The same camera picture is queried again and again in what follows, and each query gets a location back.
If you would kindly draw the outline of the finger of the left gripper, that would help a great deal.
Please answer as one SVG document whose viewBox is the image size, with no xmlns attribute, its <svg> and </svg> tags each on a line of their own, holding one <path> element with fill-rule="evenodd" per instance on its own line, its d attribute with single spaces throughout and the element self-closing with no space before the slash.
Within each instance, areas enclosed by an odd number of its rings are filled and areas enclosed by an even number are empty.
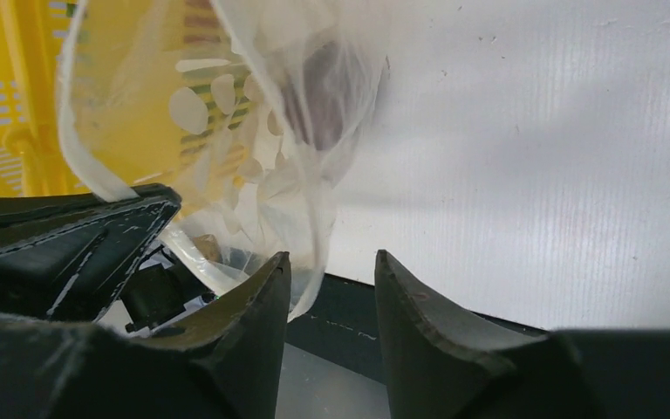
<svg viewBox="0 0 670 419">
<path fill-rule="evenodd" d="M 181 208 L 167 186 L 133 191 L 117 202 L 92 194 L 0 197 L 0 320 L 102 317 Z"/>
</svg>

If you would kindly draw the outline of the clear zip top bag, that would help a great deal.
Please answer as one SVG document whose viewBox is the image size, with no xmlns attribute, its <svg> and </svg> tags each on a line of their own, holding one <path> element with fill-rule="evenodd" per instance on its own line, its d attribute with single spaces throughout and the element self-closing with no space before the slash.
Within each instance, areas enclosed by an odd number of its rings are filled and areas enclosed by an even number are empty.
<svg viewBox="0 0 670 419">
<path fill-rule="evenodd" d="M 172 188 L 181 209 L 160 241 L 217 295 L 287 252 L 295 319 L 323 281 L 390 23 L 383 1 L 80 1 L 58 73 L 62 154 L 107 201 Z"/>
</svg>

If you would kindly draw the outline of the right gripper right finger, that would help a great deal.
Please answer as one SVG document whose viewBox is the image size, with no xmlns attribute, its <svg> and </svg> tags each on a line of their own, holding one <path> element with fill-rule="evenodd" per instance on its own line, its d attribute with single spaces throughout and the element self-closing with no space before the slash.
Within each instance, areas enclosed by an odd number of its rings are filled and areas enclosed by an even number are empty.
<svg viewBox="0 0 670 419">
<path fill-rule="evenodd" d="M 670 418 L 670 330 L 508 327 L 383 250 L 374 281 L 394 418 Z"/>
</svg>

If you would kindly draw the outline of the yellow plastic basket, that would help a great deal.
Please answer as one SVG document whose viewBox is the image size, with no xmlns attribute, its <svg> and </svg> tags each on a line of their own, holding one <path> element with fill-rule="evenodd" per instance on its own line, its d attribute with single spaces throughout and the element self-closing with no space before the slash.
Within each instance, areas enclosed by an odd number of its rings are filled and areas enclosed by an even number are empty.
<svg viewBox="0 0 670 419">
<path fill-rule="evenodd" d="M 233 200 L 255 89 L 208 1 L 0 1 L 0 196 Z"/>
</svg>

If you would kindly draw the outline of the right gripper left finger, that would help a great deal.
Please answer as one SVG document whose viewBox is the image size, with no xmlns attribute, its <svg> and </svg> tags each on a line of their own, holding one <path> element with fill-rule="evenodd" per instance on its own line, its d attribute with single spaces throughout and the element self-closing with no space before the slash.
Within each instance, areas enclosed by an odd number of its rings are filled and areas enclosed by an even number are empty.
<svg viewBox="0 0 670 419">
<path fill-rule="evenodd" d="M 271 418 L 291 296 L 285 252 L 148 338 L 0 323 L 0 418 Z"/>
</svg>

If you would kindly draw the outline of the dark maroon fruit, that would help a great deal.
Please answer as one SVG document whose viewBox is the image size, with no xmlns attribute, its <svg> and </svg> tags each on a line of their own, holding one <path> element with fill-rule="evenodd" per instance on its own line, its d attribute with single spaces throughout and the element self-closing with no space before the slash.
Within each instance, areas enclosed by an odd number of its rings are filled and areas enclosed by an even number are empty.
<svg viewBox="0 0 670 419">
<path fill-rule="evenodd" d="M 351 52 L 336 42 L 317 48 L 305 61 L 298 83 L 281 88 L 284 115 L 297 139 L 317 151 L 334 148 L 343 137 L 355 88 L 347 60 Z"/>
</svg>

